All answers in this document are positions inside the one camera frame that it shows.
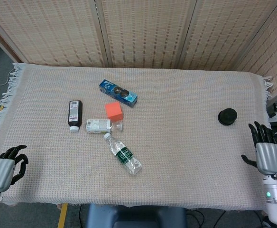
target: black bottle cap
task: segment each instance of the black bottle cap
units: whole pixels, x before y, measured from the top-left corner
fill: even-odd
[[[226,108],[218,115],[219,122],[225,126],[231,125],[237,119],[237,112],[232,108]]]

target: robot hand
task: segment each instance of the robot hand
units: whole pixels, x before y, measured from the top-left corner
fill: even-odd
[[[2,203],[1,193],[6,191],[10,185],[15,184],[15,182],[21,179],[25,174],[28,158],[24,154],[20,154],[19,156],[17,156],[17,154],[21,149],[26,147],[27,146],[24,145],[12,147],[0,155],[0,207]],[[15,165],[21,160],[23,160],[23,162],[20,165],[20,171],[17,175],[13,176]]]
[[[257,129],[251,124],[252,138],[256,148],[257,161],[249,160],[245,155],[242,159],[264,174],[263,185],[266,197],[268,218],[277,224],[277,142],[271,129],[255,122]]]

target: foam block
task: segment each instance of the foam block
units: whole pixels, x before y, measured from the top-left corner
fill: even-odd
[[[112,121],[122,120],[124,118],[123,112],[119,102],[112,102],[105,105],[107,116]]]

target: gray floor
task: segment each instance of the gray floor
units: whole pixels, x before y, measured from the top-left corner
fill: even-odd
[[[7,73],[12,69],[12,61],[0,49],[0,84],[4,83]],[[7,90],[6,86],[0,86],[1,94]],[[83,205],[81,217],[83,223],[86,221],[89,205]],[[222,211],[217,209],[200,209],[205,215],[203,228],[212,228]],[[66,228],[80,227],[78,219],[79,206],[69,206],[65,222]],[[45,203],[20,203],[15,207],[3,206],[0,211],[0,228],[54,228],[57,227],[60,211],[56,205]],[[195,219],[188,216],[189,228],[199,227]],[[230,211],[226,212],[216,228],[257,228],[260,226],[259,219],[252,211]]]

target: woven blanket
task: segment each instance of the woven blanket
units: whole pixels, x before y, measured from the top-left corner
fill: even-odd
[[[246,72],[172,69],[48,67],[14,64],[1,100],[0,154],[19,144],[25,176],[3,193],[6,202],[166,205],[264,209],[262,175],[241,159],[255,159],[248,123],[269,126],[269,83]],[[143,168],[129,175],[103,134],[88,134],[87,119],[106,119],[115,101],[99,90],[103,79],[138,95],[121,104],[124,142]],[[83,102],[83,125],[71,133],[69,101]],[[224,126],[218,114],[238,113]]]

